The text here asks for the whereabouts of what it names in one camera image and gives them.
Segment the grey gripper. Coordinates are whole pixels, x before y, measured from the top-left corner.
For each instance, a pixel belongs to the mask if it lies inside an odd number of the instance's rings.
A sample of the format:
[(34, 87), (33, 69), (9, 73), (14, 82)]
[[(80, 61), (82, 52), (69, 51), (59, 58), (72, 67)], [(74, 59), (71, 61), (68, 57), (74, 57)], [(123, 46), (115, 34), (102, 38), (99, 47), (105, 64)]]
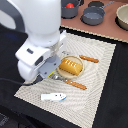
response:
[(38, 75), (34, 83), (38, 83), (47, 78), (61, 63), (61, 59), (55, 55), (46, 60), (46, 62), (38, 69)]

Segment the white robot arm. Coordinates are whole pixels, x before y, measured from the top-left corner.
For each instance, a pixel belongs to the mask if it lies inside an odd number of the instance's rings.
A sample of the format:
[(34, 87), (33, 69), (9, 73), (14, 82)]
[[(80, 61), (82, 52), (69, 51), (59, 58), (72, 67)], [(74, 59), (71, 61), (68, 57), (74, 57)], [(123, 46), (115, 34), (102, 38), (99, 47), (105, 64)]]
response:
[(61, 0), (0, 0), (0, 24), (28, 35), (15, 53), (25, 81), (47, 78), (61, 63), (66, 32), (60, 32)]

